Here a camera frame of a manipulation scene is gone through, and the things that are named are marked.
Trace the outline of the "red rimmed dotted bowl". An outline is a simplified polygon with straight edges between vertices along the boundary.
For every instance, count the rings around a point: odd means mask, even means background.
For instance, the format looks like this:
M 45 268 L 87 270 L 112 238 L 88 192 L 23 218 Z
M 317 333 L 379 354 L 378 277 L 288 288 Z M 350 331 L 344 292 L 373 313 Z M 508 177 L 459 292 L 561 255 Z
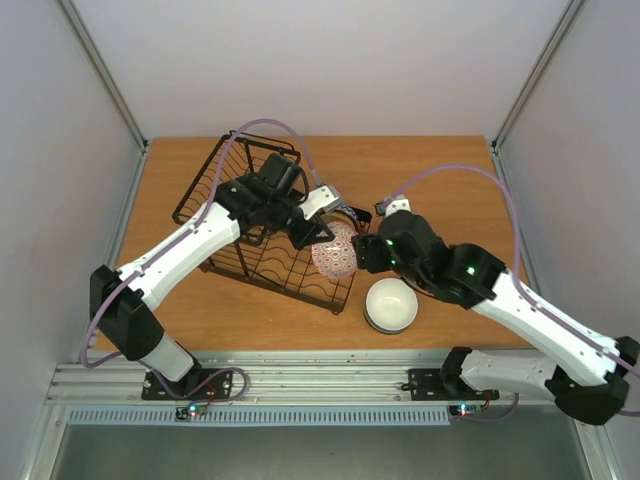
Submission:
M 351 238 L 355 230 L 341 221 L 328 224 L 334 239 L 311 246 L 312 261 L 318 272 L 332 280 L 353 275 L 357 270 L 357 258 Z

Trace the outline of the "yellow rimmed sun bowl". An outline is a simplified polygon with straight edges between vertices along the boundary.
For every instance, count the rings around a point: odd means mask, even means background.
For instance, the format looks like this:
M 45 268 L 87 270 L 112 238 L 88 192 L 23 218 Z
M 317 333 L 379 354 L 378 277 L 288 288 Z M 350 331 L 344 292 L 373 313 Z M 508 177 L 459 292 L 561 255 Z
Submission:
M 332 212 L 329 212 L 328 215 L 334 221 L 340 221 L 345 225 L 348 225 L 352 230 L 357 230 L 357 221 L 349 213 L 345 213 L 340 210 L 334 210 Z

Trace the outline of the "blue white patterned bowl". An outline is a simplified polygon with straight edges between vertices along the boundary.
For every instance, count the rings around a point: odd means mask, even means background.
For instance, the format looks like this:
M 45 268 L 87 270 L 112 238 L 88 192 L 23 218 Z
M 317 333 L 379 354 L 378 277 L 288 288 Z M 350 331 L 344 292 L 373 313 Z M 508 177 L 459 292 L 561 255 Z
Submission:
M 339 205 L 338 210 L 346 215 L 348 215 L 349 217 L 351 217 L 352 219 L 356 220 L 357 219 L 357 214 L 356 212 L 348 205 L 342 203 Z

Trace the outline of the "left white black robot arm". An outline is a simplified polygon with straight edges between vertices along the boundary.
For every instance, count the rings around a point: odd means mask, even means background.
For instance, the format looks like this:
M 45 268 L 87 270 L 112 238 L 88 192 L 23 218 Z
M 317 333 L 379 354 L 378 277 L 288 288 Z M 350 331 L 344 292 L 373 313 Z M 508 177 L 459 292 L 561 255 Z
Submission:
M 299 164 L 272 154 L 256 172 L 215 182 L 196 213 L 153 249 L 91 274 L 89 329 L 100 330 L 127 360 L 159 373 L 177 397 L 195 395 L 202 381 L 196 361 L 165 331 L 155 309 L 205 260 L 255 228 L 285 233 L 296 249 L 333 239 L 320 216 L 341 197 L 327 185 L 295 190 L 305 179 Z

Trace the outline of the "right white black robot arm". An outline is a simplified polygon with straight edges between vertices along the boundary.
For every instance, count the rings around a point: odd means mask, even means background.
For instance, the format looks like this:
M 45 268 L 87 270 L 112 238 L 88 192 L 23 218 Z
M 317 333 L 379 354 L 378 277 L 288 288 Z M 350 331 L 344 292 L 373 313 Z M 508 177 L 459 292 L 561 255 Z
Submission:
M 520 355 L 453 348 L 437 381 L 446 398 L 486 390 L 525 394 L 596 426 L 625 413 L 630 390 L 625 377 L 639 360 L 638 341 L 585 327 L 530 290 L 487 250 L 447 245 L 410 211 L 387 215 L 377 232 L 354 236 L 352 245 L 359 269 L 392 271 L 408 287 L 485 316 L 536 348 Z

